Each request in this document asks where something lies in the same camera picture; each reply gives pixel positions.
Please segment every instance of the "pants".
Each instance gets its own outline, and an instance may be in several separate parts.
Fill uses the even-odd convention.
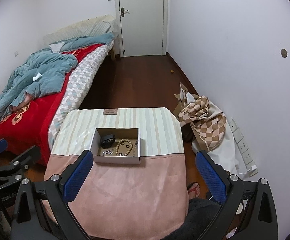
[[[188,213],[183,225],[163,240],[197,240],[219,211],[221,205],[206,199],[189,200]]]

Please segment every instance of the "red flip-flop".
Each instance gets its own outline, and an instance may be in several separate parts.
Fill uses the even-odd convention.
[[[189,184],[188,186],[187,186],[187,190],[189,190],[195,183],[197,183],[197,182],[192,182],[191,184]],[[192,188],[191,190],[189,190],[188,191],[188,194],[189,193],[191,193],[191,192],[193,192],[193,191],[195,191],[195,196],[197,196],[198,195],[198,193],[197,193],[197,190],[196,190],[196,187],[195,188]]]

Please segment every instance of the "bead bracelet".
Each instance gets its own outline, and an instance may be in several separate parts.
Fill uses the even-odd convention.
[[[127,143],[126,148],[128,148],[128,150],[125,154],[119,154],[118,149],[119,149],[120,145],[125,145],[125,142]],[[115,153],[117,156],[125,156],[126,157],[129,155],[129,153],[131,152],[132,149],[133,149],[133,143],[130,140],[121,139],[116,145]]]

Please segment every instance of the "electrical outlet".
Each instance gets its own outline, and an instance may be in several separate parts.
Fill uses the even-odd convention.
[[[232,132],[234,132],[238,128],[234,119],[230,122],[230,127],[231,127]]]
[[[249,163],[248,165],[246,165],[246,169],[247,170],[251,169],[251,167],[253,165],[256,165],[254,161],[252,161],[251,163]],[[255,171],[248,172],[248,174],[249,174],[250,177],[254,176],[256,173],[258,173],[258,169],[256,169]]]
[[[236,143],[239,143],[244,138],[244,136],[241,133],[241,131],[240,131],[239,128],[237,128],[235,130],[235,132],[233,133],[233,135],[234,135],[234,139],[235,139]]]
[[[237,144],[237,147],[239,148],[241,154],[243,154],[249,149],[244,138],[241,141],[239,141],[239,143]]]
[[[243,161],[244,161],[245,165],[247,165],[251,161],[253,161],[253,157],[252,157],[252,154],[251,154],[250,150],[247,150],[246,152],[244,152],[242,154],[242,158],[243,158]]]

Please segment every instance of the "checkered fabric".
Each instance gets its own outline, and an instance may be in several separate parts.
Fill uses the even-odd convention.
[[[53,148],[56,136],[67,114],[78,109],[91,88],[94,77],[103,63],[108,52],[112,49],[114,41],[109,45],[98,47],[88,54],[72,71],[69,76],[68,85],[63,100],[49,126],[48,144],[50,150]]]
[[[209,103],[207,97],[201,96],[188,104],[178,116],[181,127],[189,123],[201,149],[208,152],[219,145],[226,128],[224,113],[214,111]]]

